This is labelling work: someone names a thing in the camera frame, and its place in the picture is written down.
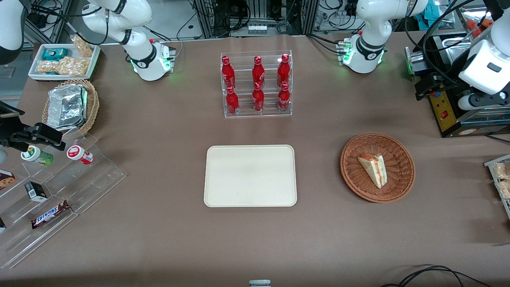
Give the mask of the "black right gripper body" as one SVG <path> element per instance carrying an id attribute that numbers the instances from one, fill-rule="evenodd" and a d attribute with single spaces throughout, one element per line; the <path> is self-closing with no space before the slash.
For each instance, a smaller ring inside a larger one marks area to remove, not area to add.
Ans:
<path id="1" fill-rule="evenodd" d="M 15 134 L 24 132 L 29 125 L 24 124 L 20 120 L 20 116 L 24 115 L 24 111 L 17 109 L 11 105 L 0 102 L 0 130 L 1 134 Z"/>

